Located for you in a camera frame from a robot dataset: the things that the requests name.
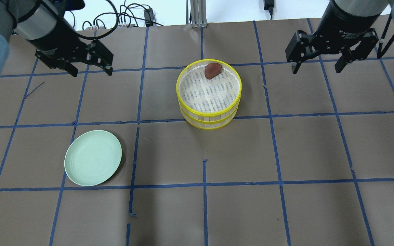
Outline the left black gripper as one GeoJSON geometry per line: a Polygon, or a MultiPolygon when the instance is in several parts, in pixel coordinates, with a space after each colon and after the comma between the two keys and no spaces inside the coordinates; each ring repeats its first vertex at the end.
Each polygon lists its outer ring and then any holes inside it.
{"type": "Polygon", "coordinates": [[[77,77],[78,69],[72,63],[84,63],[112,75],[114,55],[100,40],[85,44],[66,22],[55,18],[52,24],[40,27],[38,32],[33,37],[28,35],[28,42],[36,47],[35,56],[48,68],[77,77]]]}

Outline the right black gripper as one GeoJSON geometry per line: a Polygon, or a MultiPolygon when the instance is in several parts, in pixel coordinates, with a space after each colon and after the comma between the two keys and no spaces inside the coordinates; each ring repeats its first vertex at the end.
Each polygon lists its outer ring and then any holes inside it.
{"type": "Polygon", "coordinates": [[[334,68],[341,73],[347,64],[365,60],[379,41],[371,28],[382,10],[371,2],[329,2],[314,34],[297,30],[286,47],[286,60],[296,74],[302,63],[320,54],[341,57],[334,68]]]}

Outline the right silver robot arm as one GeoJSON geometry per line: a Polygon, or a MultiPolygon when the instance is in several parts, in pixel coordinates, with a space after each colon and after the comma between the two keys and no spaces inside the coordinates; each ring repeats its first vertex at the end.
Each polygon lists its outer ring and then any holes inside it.
{"type": "Polygon", "coordinates": [[[286,60],[296,74],[301,64],[323,54],[341,54],[337,73],[355,60],[364,60],[375,46],[380,59],[394,42],[394,0],[330,0],[313,34],[297,30],[286,47],[286,60]],[[383,10],[391,14],[381,37],[372,27],[383,10]]]}

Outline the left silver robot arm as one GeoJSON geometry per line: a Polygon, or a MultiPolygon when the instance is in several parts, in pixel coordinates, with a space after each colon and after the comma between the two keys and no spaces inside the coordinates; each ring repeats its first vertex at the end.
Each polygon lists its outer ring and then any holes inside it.
{"type": "Polygon", "coordinates": [[[78,75],[73,63],[113,72],[114,55],[100,39],[77,33],[64,19],[67,11],[81,10],[83,0],[0,0],[0,75],[9,56],[9,41],[17,33],[35,48],[35,56],[49,69],[78,75]]]}

